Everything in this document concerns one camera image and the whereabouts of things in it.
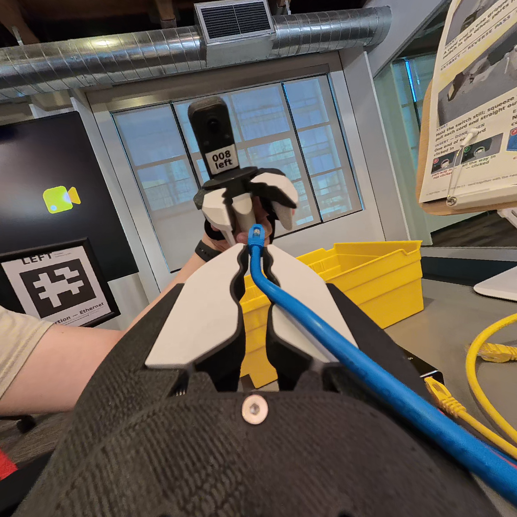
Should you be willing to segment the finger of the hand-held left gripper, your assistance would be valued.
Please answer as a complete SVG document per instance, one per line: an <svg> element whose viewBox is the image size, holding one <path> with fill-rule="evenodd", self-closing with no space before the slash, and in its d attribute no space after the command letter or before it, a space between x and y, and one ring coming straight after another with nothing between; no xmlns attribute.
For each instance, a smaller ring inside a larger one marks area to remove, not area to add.
<svg viewBox="0 0 517 517"><path fill-rule="evenodd" d="M281 173L262 172L250 180L251 193L258 197L264 210L286 231L295 227L294 214L298 207L298 191Z"/></svg>
<svg viewBox="0 0 517 517"><path fill-rule="evenodd" d="M202 212L205 219L229 245L235 245L236 217L227 199L226 189L208 190L203 198Z"/></svg>

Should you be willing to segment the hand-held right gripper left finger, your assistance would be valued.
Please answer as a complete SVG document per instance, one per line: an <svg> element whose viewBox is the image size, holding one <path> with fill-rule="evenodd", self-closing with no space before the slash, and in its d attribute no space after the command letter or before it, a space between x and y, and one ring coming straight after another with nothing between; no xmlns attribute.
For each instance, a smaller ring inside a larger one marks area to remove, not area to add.
<svg viewBox="0 0 517 517"><path fill-rule="evenodd" d="M207 373L217 391L237 391L246 353L240 305L247 246L213 258L180 287L145 366Z"/></svg>

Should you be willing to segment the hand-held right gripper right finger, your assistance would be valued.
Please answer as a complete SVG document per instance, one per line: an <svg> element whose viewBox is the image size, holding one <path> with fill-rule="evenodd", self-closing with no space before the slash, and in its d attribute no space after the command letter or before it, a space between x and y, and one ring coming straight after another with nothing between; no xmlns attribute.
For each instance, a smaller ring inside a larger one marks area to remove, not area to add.
<svg viewBox="0 0 517 517"><path fill-rule="evenodd" d="M361 348L360 327L365 313L334 284L327 284L306 264L276 246L265 252L269 280L311 309L324 322ZM266 332L267 358L275 368L280 390L293 390L303 373L321 375L324 388L359 393L360 386L338 359L289 313L272 303Z"/></svg>

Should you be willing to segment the yellow plastic bin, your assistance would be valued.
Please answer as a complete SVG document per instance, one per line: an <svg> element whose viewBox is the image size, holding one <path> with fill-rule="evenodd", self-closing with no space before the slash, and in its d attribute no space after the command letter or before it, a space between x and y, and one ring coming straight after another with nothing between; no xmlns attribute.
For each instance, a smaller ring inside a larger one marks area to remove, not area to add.
<svg viewBox="0 0 517 517"><path fill-rule="evenodd" d="M298 260L334 284L379 327L385 329L423 310L421 241L335 243L301 255ZM246 355L240 377L255 388L277 380L266 354L270 302L244 277L240 304L246 331Z"/></svg>

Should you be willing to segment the person's left forearm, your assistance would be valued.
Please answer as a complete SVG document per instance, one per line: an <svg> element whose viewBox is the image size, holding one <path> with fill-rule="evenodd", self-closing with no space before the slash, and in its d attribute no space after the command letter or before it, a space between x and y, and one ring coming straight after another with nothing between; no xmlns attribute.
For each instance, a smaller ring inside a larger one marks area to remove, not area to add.
<svg viewBox="0 0 517 517"><path fill-rule="evenodd" d="M121 338L159 305L176 285L184 283L204 264L196 254L192 255L169 286L133 320L127 330L53 324L1 397L1 416L71 411L94 372Z"/></svg>

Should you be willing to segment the person's left hand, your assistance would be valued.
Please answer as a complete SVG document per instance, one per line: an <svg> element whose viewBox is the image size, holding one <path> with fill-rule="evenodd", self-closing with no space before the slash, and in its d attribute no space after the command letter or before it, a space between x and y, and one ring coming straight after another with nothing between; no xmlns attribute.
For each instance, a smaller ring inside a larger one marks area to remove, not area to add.
<svg viewBox="0 0 517 517"><path fill-rule="evenodd" d="M255 215L255 221L258 224L261 224L264 228L265 232L265 241L264 244L268 246L271 244L271 237L274 237L275 234L275 219L273 216L269 215L268 211L262 207L261 200L258 197L252 198L253 202L253 210ZM229 244L224 238L222 240L212 239L211 236L220 235L220 232L216 230L213 226L210 227L210 232L207 234L204 233L200 242L203 242L202 248L206 250L210 250L207 254L200 255L200 257L207 261L207 257L214 257L219 253L223 253L227 249L229 249L232 245ZM236 243L247 244L248 242L248 232L242 231L239 226L236 226L236 231L234 232L234 239Z"/></svg>

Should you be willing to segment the black smartwatch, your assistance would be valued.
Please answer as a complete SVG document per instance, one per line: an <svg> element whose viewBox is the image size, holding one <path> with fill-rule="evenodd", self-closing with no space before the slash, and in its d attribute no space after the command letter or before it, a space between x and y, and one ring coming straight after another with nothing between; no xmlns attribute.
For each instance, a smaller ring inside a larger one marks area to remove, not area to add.
<svg viewBox="0 0 517 517"><path fill-rule="evenodd" d="M194 253L204 262L207 263L217 256L221 255L222 252L217 249L211 248L206 242L200 240L194 250Z"/></svg>

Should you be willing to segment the large paned window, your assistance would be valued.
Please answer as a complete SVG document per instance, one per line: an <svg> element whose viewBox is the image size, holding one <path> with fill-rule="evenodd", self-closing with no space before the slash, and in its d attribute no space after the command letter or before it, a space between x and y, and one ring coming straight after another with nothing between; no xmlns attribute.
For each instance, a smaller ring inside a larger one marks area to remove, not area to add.
<svg viewBox="0 0 517 517"><path fill-rule="evenodd" d="M363 209L329 78L318 75L221 94L242 167L282 171L299 196L294 230ZM209 180L188 120L194 99L113 114L171 273L195 247L204 217L193 203Z"/></svg>

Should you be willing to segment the white air vent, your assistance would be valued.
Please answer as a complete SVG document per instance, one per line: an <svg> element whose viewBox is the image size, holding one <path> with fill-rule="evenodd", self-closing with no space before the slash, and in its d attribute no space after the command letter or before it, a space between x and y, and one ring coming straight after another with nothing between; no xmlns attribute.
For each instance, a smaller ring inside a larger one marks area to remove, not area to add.
<svg viewBox="0 0 517 517"><path fill-rule="evenodd" d="M271 37L275 29L266 1L212 1L194 4L206 44Z"/></svg>

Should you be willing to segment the black framed marker sign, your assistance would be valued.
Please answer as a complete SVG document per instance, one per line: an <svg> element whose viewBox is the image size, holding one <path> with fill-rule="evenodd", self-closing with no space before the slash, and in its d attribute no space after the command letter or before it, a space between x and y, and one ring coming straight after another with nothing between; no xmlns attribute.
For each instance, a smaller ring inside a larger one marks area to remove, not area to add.
<svg viewBox="0 0 517 517"><path fill-rule="evenodd" d="M120 316L88 238L1 254L1 306L71 327Z"/></svg>

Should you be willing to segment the black monitor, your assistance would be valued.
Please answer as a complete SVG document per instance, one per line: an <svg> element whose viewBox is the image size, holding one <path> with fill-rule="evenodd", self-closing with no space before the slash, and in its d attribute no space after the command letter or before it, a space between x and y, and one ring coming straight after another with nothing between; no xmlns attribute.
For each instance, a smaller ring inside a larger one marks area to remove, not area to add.
<svg viewBox="0 0 517 517"><path fill-rule="evenodd" d="M107 281L139 271L79 113L1 126L1 254L83 238Z"/></svg>

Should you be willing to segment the person's torso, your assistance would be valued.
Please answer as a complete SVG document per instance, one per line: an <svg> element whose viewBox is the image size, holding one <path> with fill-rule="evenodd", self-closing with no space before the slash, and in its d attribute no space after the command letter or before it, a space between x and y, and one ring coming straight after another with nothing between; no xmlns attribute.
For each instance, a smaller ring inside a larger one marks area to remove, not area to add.
<svg viewBox="0 0 517 517"><path fill-rule="evenodd" d="M1 307L1 397L52 325Z"/></svg>

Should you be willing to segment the white sign stand base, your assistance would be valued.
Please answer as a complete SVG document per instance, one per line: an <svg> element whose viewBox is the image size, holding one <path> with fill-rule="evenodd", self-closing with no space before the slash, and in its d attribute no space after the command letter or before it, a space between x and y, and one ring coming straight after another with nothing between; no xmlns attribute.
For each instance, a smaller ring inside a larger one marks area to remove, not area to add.
<svg viewBox="0 0 517 517"><path fill-rule="evenodd" d="M477 283L473 289L482 296L516 302L516 270L511 268Z"/></svg>

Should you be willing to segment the instruction sign board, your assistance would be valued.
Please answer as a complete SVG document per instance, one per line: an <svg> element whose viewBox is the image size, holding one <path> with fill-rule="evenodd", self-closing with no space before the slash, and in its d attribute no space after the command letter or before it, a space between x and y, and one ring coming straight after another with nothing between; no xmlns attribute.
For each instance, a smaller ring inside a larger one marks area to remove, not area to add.
<svg viewBox="0 0 517 517"><path fill-rule="evenodd" d="M516 1L452 1L425 94L416 197L429 215L516 206Z"/></svg>

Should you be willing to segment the silver round duct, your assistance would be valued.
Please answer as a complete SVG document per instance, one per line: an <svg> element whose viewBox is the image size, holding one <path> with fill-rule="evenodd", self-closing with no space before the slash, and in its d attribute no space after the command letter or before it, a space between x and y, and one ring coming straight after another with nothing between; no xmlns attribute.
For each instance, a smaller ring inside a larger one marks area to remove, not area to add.
<svg viewBox="0 0 517 517"><path fill-rule="evenodd" d="M1 48L1 103L240 64L365 48L386 38L389 6L272 16L271 37L206 44L197 24Z"/></svg>

